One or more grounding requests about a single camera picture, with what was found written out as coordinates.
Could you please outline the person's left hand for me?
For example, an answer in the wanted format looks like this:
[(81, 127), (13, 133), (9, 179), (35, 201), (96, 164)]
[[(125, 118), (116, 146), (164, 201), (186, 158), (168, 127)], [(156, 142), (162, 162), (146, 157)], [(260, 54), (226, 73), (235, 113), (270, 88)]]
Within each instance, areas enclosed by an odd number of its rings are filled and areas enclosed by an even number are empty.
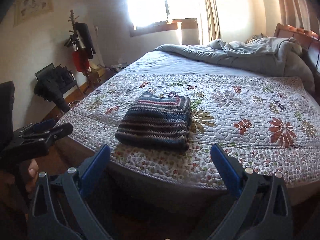
[(27, 167), (25, 175), (25, 189), (28, 193), (31, 193), (35, 189), (36, 181), (39, 175), (39, 166), (35, 159), (31, 159), (25, 162)]

